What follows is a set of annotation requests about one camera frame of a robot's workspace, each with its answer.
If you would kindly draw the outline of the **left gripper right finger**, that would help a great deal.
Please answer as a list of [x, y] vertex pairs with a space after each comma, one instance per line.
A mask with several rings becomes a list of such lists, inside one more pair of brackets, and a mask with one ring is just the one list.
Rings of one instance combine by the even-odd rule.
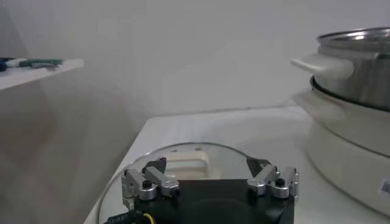
[[247, 166], [252, 174], [246, 183], [248, 189], [258, 197], [268, 191], [274, 198], [298, 198], [299, 172], [295, 167], [280, 170], [266, 159], [247, 157]]

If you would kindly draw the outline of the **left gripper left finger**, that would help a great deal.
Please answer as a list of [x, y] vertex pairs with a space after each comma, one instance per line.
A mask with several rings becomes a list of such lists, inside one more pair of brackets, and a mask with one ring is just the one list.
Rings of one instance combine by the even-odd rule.
[[121, 175], [122, 203], [128, 210], [135, 209], [135, 199], [152, 201], [159, 192], [162, 197], [180, 196], [179, 182], [165, 175], [166, 158], [149, 161], [141, 171], [125, 169]]

